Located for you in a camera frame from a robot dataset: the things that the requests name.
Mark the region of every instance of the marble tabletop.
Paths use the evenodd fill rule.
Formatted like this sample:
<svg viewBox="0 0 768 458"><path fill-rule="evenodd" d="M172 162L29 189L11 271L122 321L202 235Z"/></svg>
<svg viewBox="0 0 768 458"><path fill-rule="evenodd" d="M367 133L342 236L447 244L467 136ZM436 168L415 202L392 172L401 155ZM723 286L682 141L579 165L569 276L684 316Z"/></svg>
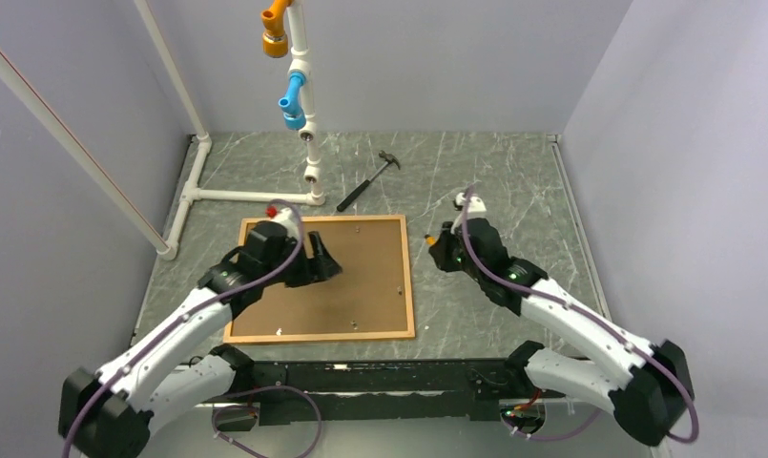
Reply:
<svg viewBox="0 0 768 458"><path fill-rule="evenodd" d="M305 147L292 133L213 135L200 186L203 189L303 193ZM258 361L506 357L535 340L577 356L576 349L540 324L493 305L476 283L433 264L424 234L439 232L457 212L452 198L470 183L488 207L513 256L546 269L575 297L598 310L597 295L571 217L557 162L544 134L457 132L329 133L317 138L327 202L303 206L308 215L334 215L336 205L381 165L377 152L393 153L403 169L387 170L346 214L406 216L417 337L404 341L241 345ZM195 155L191 145L180 184ZM175 260L158 260L134 342L144 337L186 297L206 268L237 242L240 221L261 217L263 203L197 201ZM174 204L168 221L175 213ZM213 335L193 354L221 343Z"/></svg>

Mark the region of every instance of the hammer handle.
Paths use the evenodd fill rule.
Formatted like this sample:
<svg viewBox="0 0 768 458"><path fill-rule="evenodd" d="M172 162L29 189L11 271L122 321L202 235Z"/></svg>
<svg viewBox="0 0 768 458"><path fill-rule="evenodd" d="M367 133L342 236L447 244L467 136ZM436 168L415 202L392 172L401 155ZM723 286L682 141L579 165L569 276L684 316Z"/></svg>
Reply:
<svg viewBox="0 0 768 458"><path fill-rule="evenodd" d="M342 200L342 203L340 203L336 207L336 210L339 211L339 212L343 212L344 209L346 209L348 206L350 206L350 204L353 203L353 201L356 198L358 198L358 196L361 195L363 190L366 189L369 186L369 183L370 183L370 181L368 179L365 179L364 181L362 181L362 183L359 184L358 187L356 189L354 189L352 193L347 195L347 197L344 198L344 200Z"/></svg>

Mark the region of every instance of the hammer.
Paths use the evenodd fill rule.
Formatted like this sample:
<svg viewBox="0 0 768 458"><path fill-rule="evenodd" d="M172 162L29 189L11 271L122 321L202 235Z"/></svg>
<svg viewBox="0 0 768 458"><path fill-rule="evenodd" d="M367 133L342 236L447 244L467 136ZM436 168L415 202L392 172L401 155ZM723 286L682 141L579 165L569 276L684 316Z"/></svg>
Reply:
<svg viewBox="0 0 768 458"><path fill-rule="evenodd" d="M375 172L375 175L373 175L369 179L365 179L364 181L362 181L362 183L359 184L358 187L356 189L354 189L352 193L347 195L347 197L344 198L344 200L342 200L342 203L340 203L336 207L337 211L343 212L345 208L347 208L351 203L353 203L353 200L355 200L358 196L361 195L361 193L363 192L364 189L369 187L369 183L371 183L375 178L377 178L378 175L381 174L381 172L386 170L386 167L389 167L389 165L394 163L395 165L398 166L398 170L401 170L401 163L398 161L398 158L396 158L394 155L391 155L390 153L387 153L386 151L381 150L380 152L378 152L378 157L380 157L381 159L385 160L386 164L382 165Z"/></svg>

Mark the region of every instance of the blue valve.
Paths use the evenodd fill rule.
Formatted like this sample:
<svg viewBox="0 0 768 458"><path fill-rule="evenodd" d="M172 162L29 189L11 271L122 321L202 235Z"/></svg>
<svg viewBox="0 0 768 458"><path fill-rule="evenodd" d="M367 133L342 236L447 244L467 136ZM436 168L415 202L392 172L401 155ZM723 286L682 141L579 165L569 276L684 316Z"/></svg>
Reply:
<svg viewBox="0 0 768 458"><path fill-rule="evenodd" d="M285 97L280 99L282 117L285 119L285 127L297 131L305 127L305 113L300 105L300 89L305 84L306 78L302 72L291 72L288 76L288 91Z"/></svg>

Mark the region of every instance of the board with wooden frame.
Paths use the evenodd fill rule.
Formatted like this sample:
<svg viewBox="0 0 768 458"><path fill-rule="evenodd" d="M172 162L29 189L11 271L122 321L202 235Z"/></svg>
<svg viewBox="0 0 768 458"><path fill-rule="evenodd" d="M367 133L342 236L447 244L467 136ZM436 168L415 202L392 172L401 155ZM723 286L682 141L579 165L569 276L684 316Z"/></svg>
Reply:
<svg viewBox="0 0 768 458"><path fill-rule="evenodd" d="M244 219L239 244L263 219ZM413 339L414 308L403 215L304 217L343 272L299 288L275 284L227 324L228 344ZM311 256L309 243L305 244Z"/></svg>

